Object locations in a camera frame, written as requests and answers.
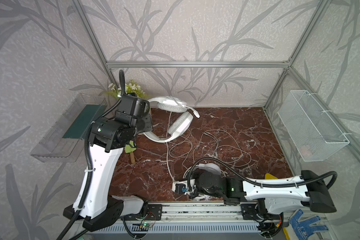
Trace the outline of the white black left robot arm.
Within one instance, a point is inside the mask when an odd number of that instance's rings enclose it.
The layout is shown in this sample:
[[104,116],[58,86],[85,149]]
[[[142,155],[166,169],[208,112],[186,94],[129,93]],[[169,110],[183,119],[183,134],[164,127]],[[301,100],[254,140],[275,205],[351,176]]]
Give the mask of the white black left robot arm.
[[118,219],[147,212],[147,202],[131,197],[109,195],[109,188],[117,162],[138,134],[153,129],[150,104],[135,93],[125,92],[125,73],[119,71],[121,97],[96,120],[90,123],[84,142],[87,162],[85,176],[76,201],[64,209],[70,221],[59,234],[61,240],[75,221],[83,219],[83,228],[74,239],[86,232],[94,232],[113,225]]

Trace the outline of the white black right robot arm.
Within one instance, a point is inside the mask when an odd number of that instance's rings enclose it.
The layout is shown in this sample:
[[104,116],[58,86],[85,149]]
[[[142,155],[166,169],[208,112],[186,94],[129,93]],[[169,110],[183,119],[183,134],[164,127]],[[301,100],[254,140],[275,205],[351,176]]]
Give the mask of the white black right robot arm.
[[204,157],[194,163],[185,174],[178,192],[195,199],[200,194],[221,198],[226,205],[257,201],[262,215],[280,215],[302,207],[315,213],[337,211],[330,188],[337,180],[337,172],[317,175],[303,170],[299,176],[284,179],[250,179],[240,175],[227,163],[212,157]]

